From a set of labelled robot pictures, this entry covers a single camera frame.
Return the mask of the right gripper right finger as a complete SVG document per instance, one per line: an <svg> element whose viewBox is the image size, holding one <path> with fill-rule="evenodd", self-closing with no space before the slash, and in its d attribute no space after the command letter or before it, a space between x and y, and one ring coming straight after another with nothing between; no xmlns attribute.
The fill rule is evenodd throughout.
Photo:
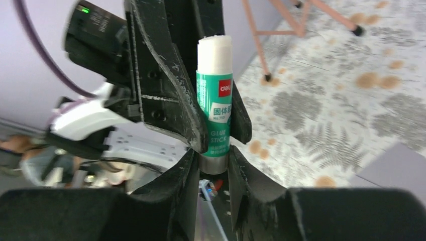
<svg viewBox="0 0 426 241"><path fill-rule="evenodd" d="M229 152L232 226L238 240L425 240L425 209L385 188L285 188Z"/></svg>

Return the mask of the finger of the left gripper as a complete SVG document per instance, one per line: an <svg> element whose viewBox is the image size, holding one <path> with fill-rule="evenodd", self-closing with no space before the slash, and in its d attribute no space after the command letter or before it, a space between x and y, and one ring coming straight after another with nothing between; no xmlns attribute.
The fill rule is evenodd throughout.
<svg viewBox="0 0 426 241"><path fill-rule="evenodd" d="M200 38L225 34L222 1L194 0L193 8ZM235 83L232 88L231 136L247 144L252 139L252 122Z"/></svg>

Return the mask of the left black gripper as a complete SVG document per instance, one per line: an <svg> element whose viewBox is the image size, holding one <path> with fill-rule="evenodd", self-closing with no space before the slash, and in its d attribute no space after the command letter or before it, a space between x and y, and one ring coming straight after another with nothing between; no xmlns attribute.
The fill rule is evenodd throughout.
<svg viewBox="0 0 426 241"><path fill-rule="evenodd" d="M179 139L198 153L208 149L208 133L195 91L170 36L164 1L126 1L134 80L141 120L147 128ZM126 20L88 2L77 1L64 50L75 64L113 84L104 106L126 114L136 102Z"/></svg>

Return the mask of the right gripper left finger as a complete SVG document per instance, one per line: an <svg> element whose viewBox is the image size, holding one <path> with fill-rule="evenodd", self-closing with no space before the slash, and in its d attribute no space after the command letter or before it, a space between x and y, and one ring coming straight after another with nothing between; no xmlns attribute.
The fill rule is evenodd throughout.
<svg viewBox="0 0 426 241"><path fill-rule="evenodd" d="M10 190L1 240L193 240L199 170L189 150L131 194L116 188Z"/></svg>

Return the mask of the green white glue stick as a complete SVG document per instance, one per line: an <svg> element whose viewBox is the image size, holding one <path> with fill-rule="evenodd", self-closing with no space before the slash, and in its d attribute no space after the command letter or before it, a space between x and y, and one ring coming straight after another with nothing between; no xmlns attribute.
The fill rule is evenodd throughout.
<svg viewBox="0 0 426 241"><path fill-rule="evenodd" d="M215 35L200 39L196 92L207 125L208 150L201 155L199 167L206 174L221 174L228 166L232 91L232 38Z"/></svg>

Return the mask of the grey lavender envelope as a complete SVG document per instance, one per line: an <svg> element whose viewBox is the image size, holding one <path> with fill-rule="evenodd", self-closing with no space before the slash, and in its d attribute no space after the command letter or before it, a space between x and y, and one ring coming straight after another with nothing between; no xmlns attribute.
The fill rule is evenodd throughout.
<svg viewBox="0 0 426 241"><path fill-rule="evenodd" d="M349 179L352 187L400 188L425 204L425 156L397 143Z"/></svg>

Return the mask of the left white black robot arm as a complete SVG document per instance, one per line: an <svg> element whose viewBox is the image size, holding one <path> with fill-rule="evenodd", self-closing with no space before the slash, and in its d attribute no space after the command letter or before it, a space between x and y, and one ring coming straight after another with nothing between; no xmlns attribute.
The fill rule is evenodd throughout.
<svg viewBox="0 0 426 241"><path fill-rule="evenodd" d="M135 135L116 126L144 123L185 142L197 153L216 144L197 103L198 41L224 30L221 1L124 1L120 18L77 1L64 49L75 64L105 78L97 94L63 98L47 139L89 160L142 161Z"/></svg>

